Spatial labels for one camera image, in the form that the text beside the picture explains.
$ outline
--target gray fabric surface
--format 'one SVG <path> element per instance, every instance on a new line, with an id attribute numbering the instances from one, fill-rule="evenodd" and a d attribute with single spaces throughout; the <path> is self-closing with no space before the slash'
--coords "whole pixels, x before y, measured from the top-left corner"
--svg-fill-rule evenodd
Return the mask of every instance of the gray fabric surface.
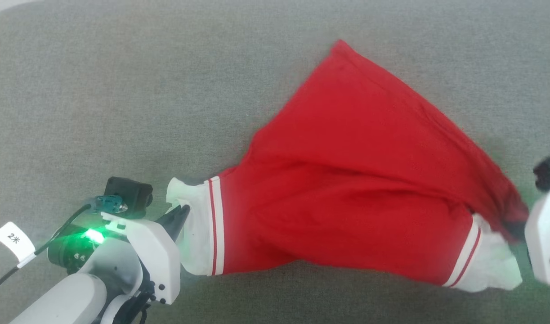
<path id="1" fill-rule="evenodd" d="M 111 175 L 201 181 L 347 43 L 437 105 L 528 203 L 550 154 L 550 0 L 46 1 L 0 14 L 0 226 L 42 244 Z M 148 323 L 543 323 L 550 288 L 469 294 L 387 274 L 293 263 L 184 274 Z M 0 275 L 16 261 L 0 244 Z M 63 278 L 40 257 L 0 289 L 6 324 Z"/>

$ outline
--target cable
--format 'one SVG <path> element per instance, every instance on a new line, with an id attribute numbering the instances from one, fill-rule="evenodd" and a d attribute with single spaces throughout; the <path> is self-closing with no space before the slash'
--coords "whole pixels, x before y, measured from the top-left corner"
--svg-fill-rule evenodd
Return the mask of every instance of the cable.
<path id="1" fill-rule="evenodd" d="M 139 324 L 145 324 L 147 321 L 147 308 L 148 307 L 143 307 L 143 309 L 141 309 L 141 320 L 139 321 Z"/>
<path id="2" fill-rule="evenodd" d="M 79 217 L 79 215 L 81 215 L 84 211 L 86 211 L 87 209 L 89 209 L 91 207 L 91 205 L 87 204 L 87 205 L 84 205 L 83 207 L 79 208 L 78 211 L 76 211 L 73 215 L 71 215 L 71 217 L 69 217 L 69 219 L 67 219 L 67 221 L 65 221 L 65 223 L 63 224 L 63 226 L 59 227 L 59 229 L 55 232 L 55 234 L 53 234 L 53 236 L 51 237 L 50 240 L 48 240 L 45 244 L 43 244 L 43 246 L 41 246 L 40 248 L 38 248 L 34 254 L 36 256 L 38 256 L 39 254 L 41 254 L 41 252 L 43 252 L 44 250 L 46 250 L 48 247 L 49 247 L 49 244 L 51 244 L 51 242 L 53 242 L 53 240 L 55 240 L 57 237 L 59 237 L 61 235 L 61 233 L 63 233 L 63 230 L 65 230 L 65 228 L 67 228 L 67 226 L 69 226 L 71 223 L 73 223 L 73 221 Z M 3 275 L 3 277 L 1 277 L 0 279 L 0 285 L 2 285 L 7 279 L 9 279 L 10 276 L 12 276 L 14 273 L 16 273 L 17 271 L 19 270 L 19 268 L 17 266 L 13 267 L 13 269 L 9 270 L 7 273 L 5 273 L 5 275 Z"/>
<path id="3" fill-rule="evenodd" d="M 15 267 L 13 267 L 13 269 L 11 269 L 7 273 L 5 273 L 5 275 L 3 275 L 3 277 L 1 277 L 1 279 L 0 279 L 0 285 L 2 283 L 4 283 L 7 279 L 9 279 L 9 277 L 12 276 L 17 271 L 19 271 L 19 268 L 15 266 Z"/>

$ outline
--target green light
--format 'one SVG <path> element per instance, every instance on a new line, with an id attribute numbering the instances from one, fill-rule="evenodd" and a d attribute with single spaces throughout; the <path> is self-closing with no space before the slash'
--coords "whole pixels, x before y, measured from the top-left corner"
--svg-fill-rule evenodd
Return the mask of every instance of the green light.
<path id="1" fill-rule="evenodd" d="M 99 233 L 98 231 L 94 229 L 89 229 L 83 234 L 84 238 L 88 238 L 89 240 L 92 240 L 96 244 L 102 244 L 105 242 L 105 238 L 103 237 L 103 234 Z"/>

